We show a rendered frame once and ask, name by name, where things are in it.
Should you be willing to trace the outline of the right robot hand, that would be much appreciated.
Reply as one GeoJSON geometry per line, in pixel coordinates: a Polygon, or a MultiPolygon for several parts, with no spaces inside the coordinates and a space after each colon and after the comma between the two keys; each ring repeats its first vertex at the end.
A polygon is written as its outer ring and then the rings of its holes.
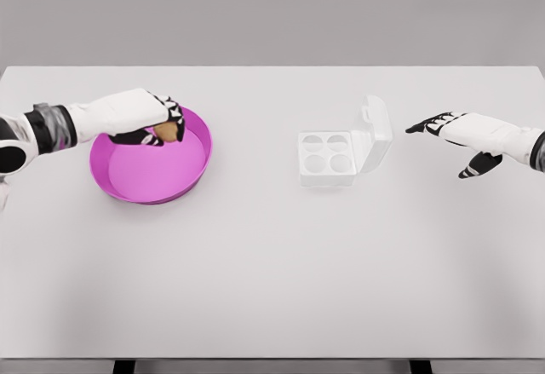
{"type": "Polygon", "coordinates": [[[513,124],[474,112],[444,112],[412,125],[405,132],[427,133],[476,151],[477,154],[458,175],[460,179],[467,179],[495,169],[507,151],[508,138],[519,130],[513,124]]]}

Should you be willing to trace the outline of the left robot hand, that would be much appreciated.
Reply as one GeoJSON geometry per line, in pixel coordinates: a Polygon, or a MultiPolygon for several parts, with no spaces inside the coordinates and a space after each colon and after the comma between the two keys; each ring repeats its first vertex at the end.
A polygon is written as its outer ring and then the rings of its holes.
{"type": "Polygon", "coordinates": [[[99,131],[118,145],[161,147],[152,127],[176,122],[177,142],[184,139],[186,120],[181,106],[167,95],[155,95],[145,89],[132,89],[103,97],[91,103],[89,113],[99,131]]]}

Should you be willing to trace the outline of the brown egg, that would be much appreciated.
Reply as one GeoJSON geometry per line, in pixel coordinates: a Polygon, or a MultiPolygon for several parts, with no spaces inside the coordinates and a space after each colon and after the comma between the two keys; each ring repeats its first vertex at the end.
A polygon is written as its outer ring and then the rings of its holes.
{"type": "Polygon", "coordinates": [[[163,142],[175,142],[178,136],[178,126],[176,122],[164,122],[152,127],[155,136],[163,142]]]}

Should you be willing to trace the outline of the white egg box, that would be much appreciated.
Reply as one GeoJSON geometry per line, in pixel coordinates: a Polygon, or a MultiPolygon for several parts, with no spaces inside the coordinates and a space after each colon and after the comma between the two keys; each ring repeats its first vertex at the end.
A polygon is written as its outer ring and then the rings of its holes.
{"type": "Polygon", "coordinates": [[[348,130],[306,130],[298,134],[299,181],[303,187],[350,187],[375,170],[393,142],[385,102],[367,95],[348,130]]]}

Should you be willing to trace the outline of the pink round tray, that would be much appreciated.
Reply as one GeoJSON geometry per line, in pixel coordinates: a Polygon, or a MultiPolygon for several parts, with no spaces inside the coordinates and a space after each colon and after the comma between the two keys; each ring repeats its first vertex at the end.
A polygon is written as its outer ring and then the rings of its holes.
{"type": "Polygon", "coordinates": [[[99,135],[90,148],[89,169],[103,192],[135,204],[163,204],[188,193],[208,167],[213,141],[209,126],[194,111],[182,109],[183,142],[161,147],[127,146],[99,135]]]}

